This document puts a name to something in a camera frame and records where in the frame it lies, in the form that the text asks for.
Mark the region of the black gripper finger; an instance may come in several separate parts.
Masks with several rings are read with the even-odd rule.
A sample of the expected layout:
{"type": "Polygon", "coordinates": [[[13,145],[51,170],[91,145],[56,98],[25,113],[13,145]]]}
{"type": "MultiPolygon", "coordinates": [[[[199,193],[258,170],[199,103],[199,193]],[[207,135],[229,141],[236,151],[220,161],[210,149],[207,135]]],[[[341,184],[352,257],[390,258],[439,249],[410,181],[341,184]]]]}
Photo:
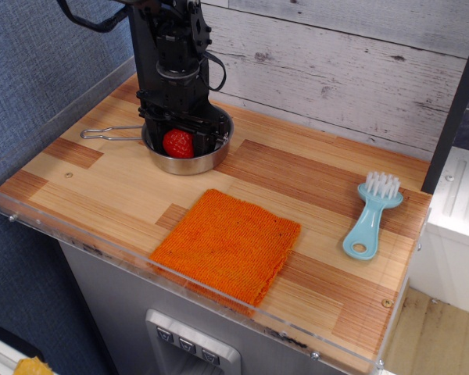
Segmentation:
{"type": "Polygon", "coordinates": [[[168,125],[164,118],[154,118],[146,116],[145,118],[147,139],[155,152],[165,152],[163,147],[163,138],[168,131],[168,125]]]}
{"type": "Polygon", "coordinates": [[[194,157],[208,155],[213,152],[217,144],[217,133],[211,128],[200,127],[193,135],[194,157]]]}

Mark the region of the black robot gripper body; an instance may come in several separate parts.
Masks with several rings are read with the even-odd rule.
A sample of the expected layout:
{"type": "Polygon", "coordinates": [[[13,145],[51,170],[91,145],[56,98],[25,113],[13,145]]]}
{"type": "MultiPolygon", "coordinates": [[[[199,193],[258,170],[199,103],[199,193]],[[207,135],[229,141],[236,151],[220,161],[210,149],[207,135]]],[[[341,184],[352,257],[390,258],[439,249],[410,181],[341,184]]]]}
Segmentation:
{"type": "Polygon", "coordinates": [[[208,127],[217,133],[216,147],[227,142],[230,135],[229,116],[209,102],[209,89],[201,77],[194,77],[186,83],[168,81],[161,77],[161,82],[162,106],[142,102],[138,97],[138,87],[139,114],[142,118],[164,118],[168,131],[178,129],[192,136],[200,127],[208,127]]]}

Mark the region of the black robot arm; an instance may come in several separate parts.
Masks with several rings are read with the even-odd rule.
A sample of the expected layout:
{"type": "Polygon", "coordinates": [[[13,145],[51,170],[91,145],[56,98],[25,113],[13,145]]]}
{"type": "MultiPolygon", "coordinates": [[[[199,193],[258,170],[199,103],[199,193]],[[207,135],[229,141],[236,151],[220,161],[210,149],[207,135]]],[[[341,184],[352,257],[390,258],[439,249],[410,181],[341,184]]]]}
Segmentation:
{"type": "Polygon", "coordinates": [[[209,102],[212,40],[199,1],[127,1],[140,101],[153,149],[175,159],[214,151],[227,116],[209,102]]]}

